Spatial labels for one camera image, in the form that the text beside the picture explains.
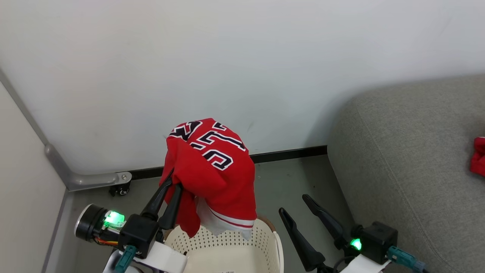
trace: orange wire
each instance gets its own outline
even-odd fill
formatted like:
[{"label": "orange wire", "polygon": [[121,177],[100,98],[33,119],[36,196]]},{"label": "orange wire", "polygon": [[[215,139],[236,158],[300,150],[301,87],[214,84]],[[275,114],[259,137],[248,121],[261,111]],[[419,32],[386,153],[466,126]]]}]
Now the orange wire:
[{"label": "orange wire", "polygon": [[109,245],[118,245],[117,241],[105,241],[101,240],[100,238],[96,238],[98,242],[103,243],[103,244],[109,244]]}]

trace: metal bracket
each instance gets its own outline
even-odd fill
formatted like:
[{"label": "metal bracket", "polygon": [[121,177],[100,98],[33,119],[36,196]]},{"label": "metal bracket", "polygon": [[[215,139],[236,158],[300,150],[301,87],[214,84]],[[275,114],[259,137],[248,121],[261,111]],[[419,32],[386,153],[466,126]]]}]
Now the metal bracket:
[{"label": "metal bracket", "polygon": [[47,159],[50,161],[69,191],[120,185],[128,183],[131,180],[131,173],[128,171],[89,175],[78,174],[71,171],[52,144],[46,144],[44,151]]}]

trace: gray sofa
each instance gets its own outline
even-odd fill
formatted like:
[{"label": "gray sofa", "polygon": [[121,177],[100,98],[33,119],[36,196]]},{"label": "gray sofa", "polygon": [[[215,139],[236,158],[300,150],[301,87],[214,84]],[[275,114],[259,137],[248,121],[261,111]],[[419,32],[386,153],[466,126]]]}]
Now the gray sofa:
[{"label": "gray sofa", "polygon": [[483,273],[485,177],[469,171],[480,136],[485,75],[401,85],[351,100],[328,157],[357,223],[398,229],[431,273]]}]

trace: white laundry basket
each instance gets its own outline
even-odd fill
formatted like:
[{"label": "white laundry basket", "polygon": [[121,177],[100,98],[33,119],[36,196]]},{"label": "white laundry basket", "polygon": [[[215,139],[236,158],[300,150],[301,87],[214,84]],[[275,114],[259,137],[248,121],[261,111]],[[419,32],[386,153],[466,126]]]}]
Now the white laundry basket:
[{"label": "white laundry basket", "polygon": [[266,219],[256,219],[248,241],[235,231],[216,237],[201,226],[193,238],[177,227],[165,244],[186,253],[184,273],[283,273],[281,241]]}]

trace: caster wheel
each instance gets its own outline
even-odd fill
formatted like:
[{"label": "caster wheel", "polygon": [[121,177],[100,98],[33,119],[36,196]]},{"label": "caster wheel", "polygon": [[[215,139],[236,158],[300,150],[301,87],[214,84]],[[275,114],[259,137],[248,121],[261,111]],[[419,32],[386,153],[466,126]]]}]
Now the caster wheel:
[{"label": "caster wheel", "polygon": [[120,190],[118,192],[119,195],[126,195],[127,193],[129,192],[129,188],[127,188],[126,190]]},{"label": "caster wheel", "polygon": [[110,187],[110,190],[109,190],[109,193],[113,197],[116,194],[121,195],[121,196],[126,195],[129,192],[129,186],[130,185],[131,185],[131,181],[128,182],[128,183],[126,183],[126,184],[111,186]]}]

